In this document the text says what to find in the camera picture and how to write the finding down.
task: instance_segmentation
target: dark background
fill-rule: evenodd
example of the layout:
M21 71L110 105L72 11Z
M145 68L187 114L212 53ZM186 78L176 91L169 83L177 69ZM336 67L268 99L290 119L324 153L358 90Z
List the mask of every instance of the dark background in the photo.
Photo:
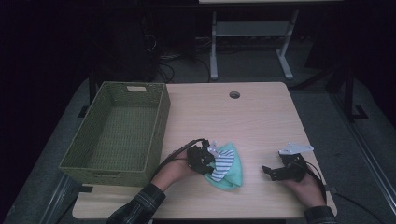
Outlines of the dark background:
M131 80L149 81L153 76L152 64L147 63L151 58L141 46L144 39L136 35L142 29L139 22L134 19L118 22L120 18L114 19L111 13L105 13L101 3L94 0L0 2L0 220L7 214L73 93L84 79L92 72L103 73L104 78L111 79L109 76L114 70ZM394 126L396 22L392 13L395 9L393 1L346 1L342 7L320 17L322 26L319 30L318 21L312 20L318 15L302 11L298 22L312 25L309 29L297 25L294 32L294 36L311 35L317 40L308 60L310 66L327 68L346 60L354 76L367 85ZM187 18L195 29L184 36L186 38L179 39L180 43L189 43L189 37L193 35L205 34L201 25L207 21L210 24L210 13ZM164 34L169 31L166 29L171 29L177 20L179 17L160 23L159 27L164 30L158 35L166 39ZM113 27L111 24L117 24L118 28L108 33ZM189 27L185 23L180 24L182 26ZM130 30L134 35L130 43L136 52L132 54L119 52L114 44L120 37L117 34L125 27L134 27ZM128 62L132 59L140 63L129 68L114 65L112 59L101 54L92 38L96 38L102 47L123 55L120 60ZM184 46L186 51L191 50L186 46L188 44ZM110 68L107 72L98 71L98 64ZM129 69L141 74L128 77Z

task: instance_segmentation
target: wooden table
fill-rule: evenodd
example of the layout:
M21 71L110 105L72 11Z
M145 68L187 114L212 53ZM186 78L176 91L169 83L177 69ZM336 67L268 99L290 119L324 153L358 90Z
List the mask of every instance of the wooden table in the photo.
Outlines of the wooden table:
M207 83L167 85L171 99L162 160L193 139L232 142L242 162L243 186L227 191L211 186L203 176L188 177L165 192L167 198L153 218L294 218L305 208L261 166L283 167L277 152L288 142L309 145L288 89L283 83ZM230 97L238 91L240 98ZM318 167L314 153L302 153ZM139 188L93 186L81 192L75 218L108 218ZM332 196L328 205L336 213Z

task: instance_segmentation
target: gray carpet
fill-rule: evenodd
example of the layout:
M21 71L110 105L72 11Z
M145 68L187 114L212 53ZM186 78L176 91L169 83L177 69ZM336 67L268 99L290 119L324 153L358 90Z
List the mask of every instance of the gray carpet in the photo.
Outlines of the gray carpet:
M241 51L233 54L219 54L219 80L217 82L247 81L282 81L288 86L295 85L312 77L318 70L304 68L310 43L293 42L287 58L294 80L286 80L276 59L273 47L262 50ZM208 64L208 54L198 58ZM177 60L168 63L175 70L175 83L207 82L208 73L205 66L197 61ZM396 217L390 209L380 187L364 157L360 144L350 131L350 124L345 121L336 100L342 93L330 95L324 90L327 77L303 91L291 91L291 97L297 108L306 134L315 147L315 154L327 183L350 199L353 199L381 217L386 223L396 223ZM357 120L358 128L367 145L387 174L389 182L395 186L396 131L388 123L375 105L370 92L359 82L355 85L355 105L361 105L369 119ZM43 153L35 169L26 181L19 197L11 208L6 224L40 223L43 218L48 222L55 220L67 210L78 193L79 183L65 179L58 165L66 152L78 125L82 122L78 113L89 103L88 81L81 84L69 107ZM64 194L55 195L60 181L66 183ZM358 206L333 195L340 223L376 223L372 216ZM105 223L103 220L76 220L71 210L67 210L60 223ZM288 220L287 223L304 223L303 220Z

